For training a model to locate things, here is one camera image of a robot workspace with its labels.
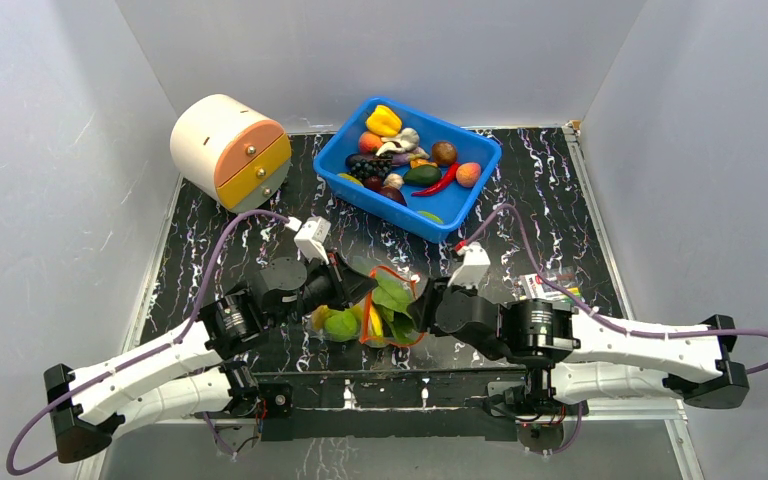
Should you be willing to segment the light green toy fruit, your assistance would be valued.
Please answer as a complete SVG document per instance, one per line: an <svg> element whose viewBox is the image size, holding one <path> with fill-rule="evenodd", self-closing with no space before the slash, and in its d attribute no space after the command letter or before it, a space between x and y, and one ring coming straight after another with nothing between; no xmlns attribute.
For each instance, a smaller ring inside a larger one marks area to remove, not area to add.
<svg viewBox="0 0 768 480"><path fill-rule="evenodd" d="M333 342L347 342L359 335L360 322L352 310L330 310L325 316L323 330Z"/></svg>

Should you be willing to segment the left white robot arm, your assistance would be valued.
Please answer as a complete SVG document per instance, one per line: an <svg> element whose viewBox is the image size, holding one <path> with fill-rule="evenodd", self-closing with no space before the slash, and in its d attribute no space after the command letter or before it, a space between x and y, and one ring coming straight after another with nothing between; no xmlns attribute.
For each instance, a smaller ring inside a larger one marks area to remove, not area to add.
<svg viewBox="0 0 768 480"><path fill-rule="evenodd" d="M278 258L161 337L91 367L49 368L44 382L55 405L49 418L56 459L83 461L126 433L168 419L251 415L262 394L240 355L264 344L275 326L321 306L348 309L376 286L335 251L311 261Z"/></svg>

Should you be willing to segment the green toy leaf vegetable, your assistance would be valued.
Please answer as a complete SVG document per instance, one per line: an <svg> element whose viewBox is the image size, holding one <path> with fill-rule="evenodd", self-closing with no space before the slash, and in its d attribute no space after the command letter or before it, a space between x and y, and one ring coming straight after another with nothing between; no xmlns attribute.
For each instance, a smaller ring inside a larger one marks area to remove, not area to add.
<svg viewBox="0 0 768 480"><path fill-rule="evenodd" d="M370 308L383 322L381 334L375 336L400 347L418 343L422 334L408 313L408 306L416 299L415 282L387 268L376 268L374 277L378 286L371 293Z"/></svg>

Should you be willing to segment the clear orange zip bag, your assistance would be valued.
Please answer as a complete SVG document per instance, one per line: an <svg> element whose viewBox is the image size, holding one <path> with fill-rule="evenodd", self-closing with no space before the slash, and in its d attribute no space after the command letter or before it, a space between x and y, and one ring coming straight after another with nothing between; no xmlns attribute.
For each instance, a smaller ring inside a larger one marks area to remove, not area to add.
<svg viewBox="0 0 768 480"><path fill-rule="evenodd" d="M376 281L375 288L343 310L318 307L306 317L307 332L326 341L356 341L371 348L409 348L425 334L415 325L407 307L419 297L420 276L388 265L357 264Z"/></svg>

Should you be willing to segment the dark green toy avocado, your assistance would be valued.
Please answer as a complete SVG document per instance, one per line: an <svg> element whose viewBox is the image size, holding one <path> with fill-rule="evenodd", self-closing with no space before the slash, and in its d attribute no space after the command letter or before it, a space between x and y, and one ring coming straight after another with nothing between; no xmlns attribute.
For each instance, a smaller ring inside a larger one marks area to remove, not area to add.
<svg viewBox="0 0 768 480"><path fill-rule="evenodd" d="M414 187L431 187L443 177L442 171L431 164L411 168L402 176L403 183Z"/></svg>

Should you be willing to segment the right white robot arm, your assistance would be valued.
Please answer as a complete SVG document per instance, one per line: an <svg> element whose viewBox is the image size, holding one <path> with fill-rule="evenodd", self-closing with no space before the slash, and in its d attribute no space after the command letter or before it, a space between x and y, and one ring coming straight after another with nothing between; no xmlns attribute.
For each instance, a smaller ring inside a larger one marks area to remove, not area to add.
<svg viewBox="0 0 768 480"><path fill-rule="evenodd" d="M731 359L729 317L690 327L658 325L631 335L637 322L612 330L561 301L494 303L448 278L433 280L407 308L416 328L452 336L489 360L523 367L525 405L537 414L597 398L678 398L703 409L734 409L749 390L744 365Z"/></svg>

